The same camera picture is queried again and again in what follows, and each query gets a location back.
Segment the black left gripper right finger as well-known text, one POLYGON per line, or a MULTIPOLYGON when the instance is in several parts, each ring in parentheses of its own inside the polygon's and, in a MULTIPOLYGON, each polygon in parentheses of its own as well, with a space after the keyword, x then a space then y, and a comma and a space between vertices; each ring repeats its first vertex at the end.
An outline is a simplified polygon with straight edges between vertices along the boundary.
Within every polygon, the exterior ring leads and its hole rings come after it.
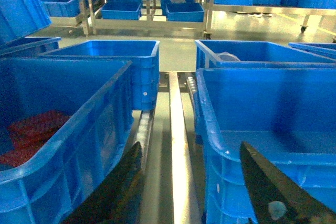
POLYGON ((335 223, 335 211, 313 198, 248 142, 241 168, 258 223, 335 223))

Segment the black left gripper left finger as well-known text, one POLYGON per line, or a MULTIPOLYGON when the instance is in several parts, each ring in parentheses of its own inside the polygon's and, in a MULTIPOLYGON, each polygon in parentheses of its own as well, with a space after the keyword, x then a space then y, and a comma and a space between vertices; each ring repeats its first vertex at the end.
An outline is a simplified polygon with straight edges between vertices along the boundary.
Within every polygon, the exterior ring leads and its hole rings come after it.
POLYGON ((136 142, 93 193, 62 223, 137 223, 144 186, 136 142))

